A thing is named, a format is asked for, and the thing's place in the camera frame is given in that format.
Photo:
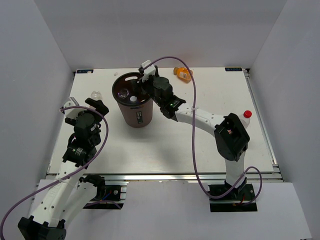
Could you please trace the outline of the clear bottle red label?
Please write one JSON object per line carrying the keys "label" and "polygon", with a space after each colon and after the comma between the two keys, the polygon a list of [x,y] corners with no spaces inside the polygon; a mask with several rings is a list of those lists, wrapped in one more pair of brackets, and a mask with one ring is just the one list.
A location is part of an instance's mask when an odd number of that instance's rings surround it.
{"label": "clear bottle red label", "polygon": [[[102,101],[103,97],[100,91],[93,91],[90,95],[90,99],[95,101]],[[91,103],[89,104],[89,108],[96,110],[96,107],[94,107]]]}

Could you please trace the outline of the blue label water bottle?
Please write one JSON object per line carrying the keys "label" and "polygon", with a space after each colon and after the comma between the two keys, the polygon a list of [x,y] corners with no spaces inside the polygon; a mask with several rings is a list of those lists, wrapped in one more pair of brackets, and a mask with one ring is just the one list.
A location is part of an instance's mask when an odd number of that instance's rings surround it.
{"label": "blue label water bottle", "polygon": [[138,98],[136,96],[131,96],[129,98],[131,104],[136,104],[138,102]]}
{"label": "blue label water bottle", "polygon": [[125,100],[129,96],[129,93],[130,92],[126,88],[120,89],[117,92],[117,98],[120,99],[120,100]]}

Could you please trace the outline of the red cap bottle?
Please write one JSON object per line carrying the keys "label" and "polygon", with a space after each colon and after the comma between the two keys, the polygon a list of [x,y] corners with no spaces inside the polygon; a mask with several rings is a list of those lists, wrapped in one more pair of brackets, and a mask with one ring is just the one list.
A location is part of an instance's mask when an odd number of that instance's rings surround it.
{"label": "red cap bottle", "polygon": [[252,112],[250,110],[245,110],[243,113],[238,115],[240,122],[242,123],[244,129],[246,130],[251,122]]}

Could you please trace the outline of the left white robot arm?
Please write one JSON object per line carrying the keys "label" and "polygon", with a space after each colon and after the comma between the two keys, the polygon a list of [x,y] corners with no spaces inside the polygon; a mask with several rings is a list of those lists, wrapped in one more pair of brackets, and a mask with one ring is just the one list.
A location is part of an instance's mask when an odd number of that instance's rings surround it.
{"label": "left white robot arm", "polygon": [[87,98],[88,107],[82,107],[74,98],[64,104],[61,111],[65,123],[73,126],[66,151],[55,181],[43,187],[46,194],[30,217],[22,217],[18,229],[26,240],[63,240],[67,224],[91,199],[105,196],[104,178],[90,174],[84,177],[89,164],[106,144],[101,139],[101,122],[109,109],[101,99]]}

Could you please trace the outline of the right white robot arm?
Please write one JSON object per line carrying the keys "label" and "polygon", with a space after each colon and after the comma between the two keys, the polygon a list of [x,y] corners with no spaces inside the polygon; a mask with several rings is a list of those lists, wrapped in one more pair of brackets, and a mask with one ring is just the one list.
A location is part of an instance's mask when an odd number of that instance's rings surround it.
{"label": "right white robot arm", "polygon": [[142,76],[135,84],[136,90],[147,94],[167,119],[190,124],[215,138],[217,151],[225,160],[226,195],[233,200],[242,196],[247,182],[244,158],[250,141],[248,122],[234,113],[222,116],[191,106],[174,95],[169,80],[160,76],[157,66],[149,61],[141,64],[139,72]]}

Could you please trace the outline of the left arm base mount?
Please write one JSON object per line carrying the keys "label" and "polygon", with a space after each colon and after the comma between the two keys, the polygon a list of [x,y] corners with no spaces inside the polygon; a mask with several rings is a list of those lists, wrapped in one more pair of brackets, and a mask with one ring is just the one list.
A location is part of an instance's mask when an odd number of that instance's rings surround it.
{"label": "left arm base mount", "polygon": [[78,180],[78,189],[82,183],[90,183],[96,189],[96,195],[83,207],[91,210],[120,210],[124,205],[127,186],[106,183],[103,176],[89,174]]}

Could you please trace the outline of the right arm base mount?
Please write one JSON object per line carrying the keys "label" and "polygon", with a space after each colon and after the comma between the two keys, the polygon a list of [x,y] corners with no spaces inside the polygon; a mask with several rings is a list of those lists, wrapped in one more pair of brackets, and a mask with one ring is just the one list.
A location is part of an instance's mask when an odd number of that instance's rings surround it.
{"label": "right arm base mount", "polygon": [[244,182],[228,195],[219,199],[209,199],[211,213],[257,212],[256,194],[251,183]]}

